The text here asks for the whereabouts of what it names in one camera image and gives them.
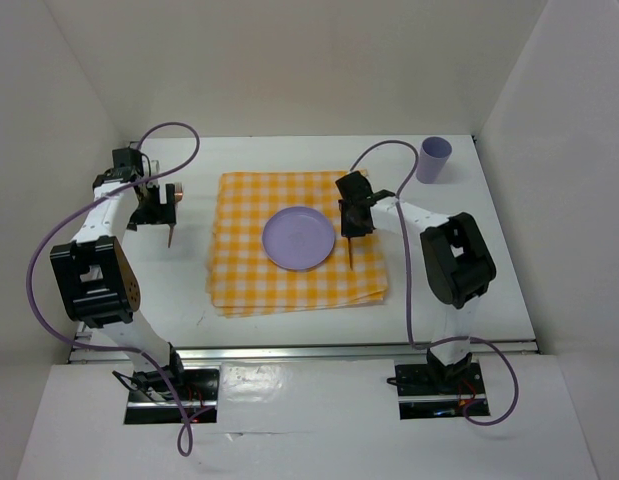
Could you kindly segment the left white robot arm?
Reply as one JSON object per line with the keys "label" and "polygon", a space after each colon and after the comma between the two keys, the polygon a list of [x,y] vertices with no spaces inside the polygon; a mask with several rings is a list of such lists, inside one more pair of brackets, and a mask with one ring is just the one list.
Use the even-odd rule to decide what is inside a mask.
{"label": "left white robot arm", "polygon": [[158,162],[137,149],[115,149],[112,157],[112,168],[93,183],[98,206],[69,243],[51,249],[51,265],[69,318],[100,331],[131,359],[129,389],[175,399],[187,374],[175,348],[141,313],[140,285],[119,238],[140,226],[174,228],[182,187],[161,186],[153,178]]}

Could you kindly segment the lilac cup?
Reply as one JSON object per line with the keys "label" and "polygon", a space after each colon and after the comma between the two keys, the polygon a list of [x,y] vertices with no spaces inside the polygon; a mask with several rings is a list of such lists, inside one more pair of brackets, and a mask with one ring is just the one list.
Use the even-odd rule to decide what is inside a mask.
{"label": "lilac cup", "polygon": [[420,148],[416,178],[424,184],[434,183],[452,154],[452,145],[438,136],[427,137]]}

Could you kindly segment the copper spoon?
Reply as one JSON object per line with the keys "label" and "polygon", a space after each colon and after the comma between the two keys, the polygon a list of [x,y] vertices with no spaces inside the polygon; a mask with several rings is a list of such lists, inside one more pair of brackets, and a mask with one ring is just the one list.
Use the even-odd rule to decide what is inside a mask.
{"label": "copper spoon", "polygon": [[348,254],[348,265],[350,271],[353,271],[353,246],[352,246],[352,238],[346,237],[347,240],[347,254]]}

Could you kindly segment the lilac plate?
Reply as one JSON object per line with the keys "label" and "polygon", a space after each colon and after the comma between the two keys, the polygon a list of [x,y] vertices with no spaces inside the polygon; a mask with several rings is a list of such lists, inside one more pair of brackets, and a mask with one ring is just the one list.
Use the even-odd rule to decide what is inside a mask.
{"label": "lilac plate", "polygon": [[292,206],[275,213],[261,234],[263,250],[276,266],[308,271],[321,265],[336,241],[330,220],[316,209]]}

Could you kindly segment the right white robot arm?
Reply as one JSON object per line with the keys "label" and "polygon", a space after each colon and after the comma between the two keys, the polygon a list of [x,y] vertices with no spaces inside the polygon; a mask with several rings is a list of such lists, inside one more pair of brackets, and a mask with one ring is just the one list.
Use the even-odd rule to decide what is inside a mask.
{"label": "right white robot arm", "polygon": [[351,240],[386,231],[403,240],[406,271],[406,310],[412,312],[413,247],[422,251],[427,285],[444,306],[426,348],[425,379],[437,392],[449,391],[468,370],[480,298],[496,277],[496,267],[483,235],[468,213],[434,213],[405,202],[388,190],[372,190],[369,180],[353,171],[335,182],[341,235]]}

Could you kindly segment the copper fork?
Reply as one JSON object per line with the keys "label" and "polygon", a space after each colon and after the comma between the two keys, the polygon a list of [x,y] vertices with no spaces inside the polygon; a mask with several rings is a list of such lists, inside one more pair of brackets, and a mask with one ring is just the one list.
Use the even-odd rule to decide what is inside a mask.
{"label": "copper fork", "polygon": [[184,187],[181,182],[169,183],[167,187],[167,205],[170,208],[169,213],[169,235],[168,247],[171,247],[175,227],[177,225],[177,211],[180,202],[184,199]]}

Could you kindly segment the yellow checkered cloth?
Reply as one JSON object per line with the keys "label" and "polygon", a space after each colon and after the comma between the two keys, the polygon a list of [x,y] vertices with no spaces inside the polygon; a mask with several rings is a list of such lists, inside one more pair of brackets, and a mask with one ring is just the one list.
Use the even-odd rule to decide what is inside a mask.
{"label": "yellow checkered cloth", "polygon": [[225,317],[380,303],[388,289],[377,235],[340,232],[342,170],[220,177],[206,290]]}

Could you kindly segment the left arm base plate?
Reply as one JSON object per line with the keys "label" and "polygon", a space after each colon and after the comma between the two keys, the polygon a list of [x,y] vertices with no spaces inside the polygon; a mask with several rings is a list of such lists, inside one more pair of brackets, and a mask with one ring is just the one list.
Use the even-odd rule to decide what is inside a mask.
{"label": "left arm base plate", "polygon": [[[116,380],[128,391],[124,416],[125,425],[179,424],[182,416],[175,397],[168,388],[158,390],[141,386],[132,376],[112,372]],[[194,424],[217,422],[220,368],[185,369],[182,382],[175,391],[188,417]]]}

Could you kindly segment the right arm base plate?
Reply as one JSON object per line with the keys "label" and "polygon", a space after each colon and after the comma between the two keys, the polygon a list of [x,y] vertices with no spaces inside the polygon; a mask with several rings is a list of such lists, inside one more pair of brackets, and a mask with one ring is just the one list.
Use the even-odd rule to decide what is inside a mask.
{"label": "right arm base plate", "polygon": [[456,380],[435,383],[424,364],[399,364],[386,383],[396,389],[401,420],[488,417],[490,408],[478,362]]}

